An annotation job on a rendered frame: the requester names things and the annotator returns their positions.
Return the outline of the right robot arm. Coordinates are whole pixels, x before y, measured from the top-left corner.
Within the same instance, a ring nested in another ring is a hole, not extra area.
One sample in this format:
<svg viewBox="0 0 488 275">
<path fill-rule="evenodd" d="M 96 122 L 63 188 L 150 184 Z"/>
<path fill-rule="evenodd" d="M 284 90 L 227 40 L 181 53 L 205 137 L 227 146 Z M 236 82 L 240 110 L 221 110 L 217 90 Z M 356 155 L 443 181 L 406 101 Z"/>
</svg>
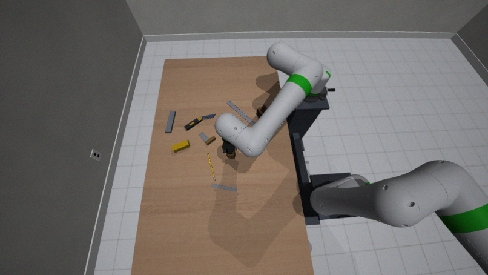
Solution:
<svg viewBox="0 0 488 275">
<path fill-rule="evenodd" d="M 289 75 L 271 105 L 252 127 L 232 113 L 221 114 L 215 122 L 217 134 L 247 157 L 264 152 L 275 132 L 302 101 L 324 101 L 328 91 L 335 91 L 325 87 L 331 77 L 327 66 L 285 42 L 270 46 L 266 57 L 272 68 Z"/>
</svg>

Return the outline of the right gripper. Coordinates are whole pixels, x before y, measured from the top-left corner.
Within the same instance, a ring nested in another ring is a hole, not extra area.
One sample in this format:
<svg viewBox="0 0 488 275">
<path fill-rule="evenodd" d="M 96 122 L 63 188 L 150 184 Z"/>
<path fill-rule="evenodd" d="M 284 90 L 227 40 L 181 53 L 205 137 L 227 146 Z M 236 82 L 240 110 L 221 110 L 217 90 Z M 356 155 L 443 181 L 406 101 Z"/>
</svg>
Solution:
<svg viewBox="0 0 488 275">
<path fill-rule="evenodd" d="M 232 154 L 236 147 L 230 142 L 224 139 L 222 140 L 223 140 L 223 145 L 222 145 L 223 153 Z"/>
</svg>

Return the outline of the yellow rectangular block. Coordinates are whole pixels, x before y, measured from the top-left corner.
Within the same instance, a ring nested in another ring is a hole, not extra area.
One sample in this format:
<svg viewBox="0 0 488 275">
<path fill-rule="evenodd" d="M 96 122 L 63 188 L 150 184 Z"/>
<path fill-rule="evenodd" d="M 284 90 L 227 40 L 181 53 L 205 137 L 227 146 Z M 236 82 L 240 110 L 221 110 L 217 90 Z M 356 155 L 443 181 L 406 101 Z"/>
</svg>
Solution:
<svg viewBox="0 0 488 275">
<path fill-rule="evenodd" d="M 184 150 L 186 148 L 189 148 L 189 147 L 190 147 L 190 145 L 189 145 L 189 142 L 187 140 L 180 142 L 178 144 L 172 145 L 172 149 L 175 153 L 178 151 Z"/>
</svg>

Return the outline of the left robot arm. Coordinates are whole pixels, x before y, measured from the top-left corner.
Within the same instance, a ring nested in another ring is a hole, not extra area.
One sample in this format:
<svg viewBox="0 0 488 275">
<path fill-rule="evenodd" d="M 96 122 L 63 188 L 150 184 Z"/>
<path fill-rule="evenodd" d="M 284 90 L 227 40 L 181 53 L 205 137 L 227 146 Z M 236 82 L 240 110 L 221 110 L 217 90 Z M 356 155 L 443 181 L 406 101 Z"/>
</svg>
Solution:
<svg viewBox="0 0 488 275">
<path fill-rule="evenodd" d="M 488 196 L 456 163 L 430 161 L 371 184 L 353 174 L 316 188 L 310 203 L 324 216 L 359 216 L 400 228 L 435 212 L 488 275 Z"/>
</svg>

